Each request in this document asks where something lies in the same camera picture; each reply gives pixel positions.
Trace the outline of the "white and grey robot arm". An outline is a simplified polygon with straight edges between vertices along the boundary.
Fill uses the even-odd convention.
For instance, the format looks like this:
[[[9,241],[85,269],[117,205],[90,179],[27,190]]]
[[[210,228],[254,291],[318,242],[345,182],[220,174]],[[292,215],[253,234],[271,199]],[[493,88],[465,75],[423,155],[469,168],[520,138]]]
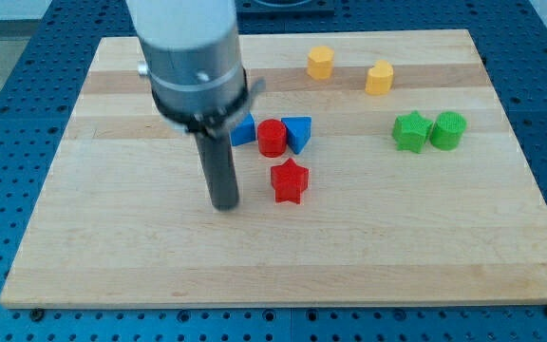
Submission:
[[[128,0],[156,107],[191,133],[223,137],[247,116],[248,86],[234,0]]]

